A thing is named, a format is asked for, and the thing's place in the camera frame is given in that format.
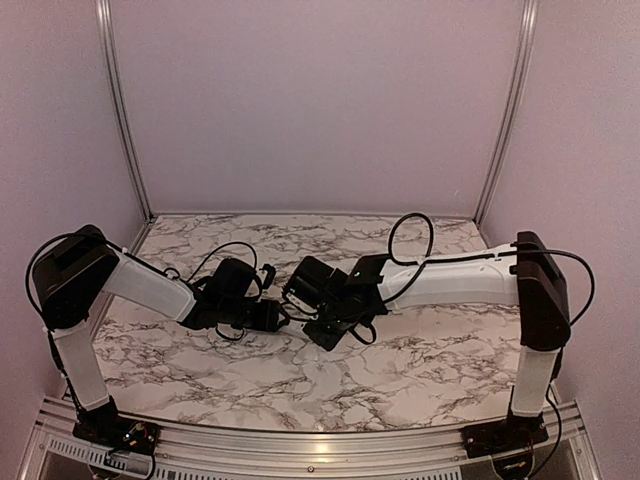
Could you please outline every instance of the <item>marble surface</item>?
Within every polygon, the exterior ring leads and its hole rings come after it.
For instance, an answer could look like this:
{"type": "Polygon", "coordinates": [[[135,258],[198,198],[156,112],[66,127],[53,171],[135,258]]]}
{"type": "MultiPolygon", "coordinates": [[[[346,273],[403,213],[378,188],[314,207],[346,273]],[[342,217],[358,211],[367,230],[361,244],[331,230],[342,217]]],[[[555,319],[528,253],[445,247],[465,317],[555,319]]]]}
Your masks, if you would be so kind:
{"type": "MultiPolygon", "coordinates": [[[[215,246],[243,240],[279,288],[308,254],[350,271],[386,251],[395,218],[348,216],[163,216],[140,256],[186,278],[215,246]]],[[[436,220],[434,254],[485,248],[472,222],[436,220]]],[[[398,256],[420,256],[418,223],[397,237],[398,256]]],[[[243,247],[227,250],[250,262],[243,247]]],[[[219,258],[203,270],[215,268],[219,258]]],[[[332,352],[299,325],[249,332],[238,343],[190,331],[116,299],[95,340],[118,406],[188,423],[302,431],[410,428],[503,415],[519,352],[517,309],[488,305],[412,308],[375,321],[371,346],[347,335],[332,352]]]]}

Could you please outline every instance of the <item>vertical metal post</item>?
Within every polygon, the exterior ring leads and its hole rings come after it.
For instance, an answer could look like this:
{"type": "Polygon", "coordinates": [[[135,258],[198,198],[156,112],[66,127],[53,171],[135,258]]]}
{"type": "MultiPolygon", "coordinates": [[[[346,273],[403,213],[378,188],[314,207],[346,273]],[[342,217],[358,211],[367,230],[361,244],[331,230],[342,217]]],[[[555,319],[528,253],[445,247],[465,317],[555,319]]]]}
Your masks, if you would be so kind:
{"type": "Polygon", "coordinates": [[[482,222],[485,220],[487,212],[489,211],[489,206],[491,205],[491,200],[493,199],[496,185],[498,184],[498,177],[506,157],[516,113],[518,111],[520,101],[522,100],[522,92],[524,91],[527,71],[529,70],[529,63],[531,62],[531,51],[533,48],[537,14],[538,0],[525,0],[522,11],[522,23],[520,25],[518,47],[516,50],[516,61],[513,67],[513,76],[511,78],[511,86],[509,87],[507,105],[491,157],[487,178],[484,186],[482,187],[482,192],[480,193],[476,212],[473,217],[473,220],[479,227],[482,226],[482,222]]]}
{"type": "Polygon", "coordinates": [[[96,10],[98,15],[98,26],[100,28],[100,37],[104,56],[107,65],[107,74],[109,77],[109,86],[111,90],[111,99],[118,120],[118,130],[120,139],[129,168],[129,174],[133,183],[133,189],[136,194],[136,200],[142,215],[146,222],[153,219],[153,212],[149,203],[147,190],[142,179],[138,156],[133,143],[133,136],[129,126],[127,110],[125,108],[124,95],[122,93],[122,85],[120,83],[120,73],[118,71],[118,58],[116,56],[116,45],[113,36],[113,25],[111,22],[111,2],[110,0],[96,0],[96,10]]]}

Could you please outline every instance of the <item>gray marble vein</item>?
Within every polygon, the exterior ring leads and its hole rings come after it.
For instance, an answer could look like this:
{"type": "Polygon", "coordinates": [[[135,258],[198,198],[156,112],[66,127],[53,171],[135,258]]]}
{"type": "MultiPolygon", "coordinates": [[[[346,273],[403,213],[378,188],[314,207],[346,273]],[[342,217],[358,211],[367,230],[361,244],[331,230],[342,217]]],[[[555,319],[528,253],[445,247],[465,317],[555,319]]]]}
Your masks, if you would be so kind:
{"type": "MultiPolygon", "coordinates": [[[[386,251],[395,218],[319,215],[184,215],[158,219],[140,255],[187,277],[215,246],[251,243],[274,265],[279,289],[305,255],[349,271],[386,251]]],[[[436,220],[434,253],[485,248],[472,222],[436,220]]],[[[397,237],[398,256],[424,253],[418,223],[397,237]]],[[[243,247],[226,256],[251,261],[243,247]]],[[[212,259],[211,272],[225,255],[212,259]]],[[[299,325],[250,332],[238,343],[190,331],[116,299],[95,340],[118,406],[188,423],[272,430],[353,431],[473,421],[506,412],[519,352],[517,309],[412,308],[379,317],[370,346],[345,336],[333,352],[299,325]]]]}

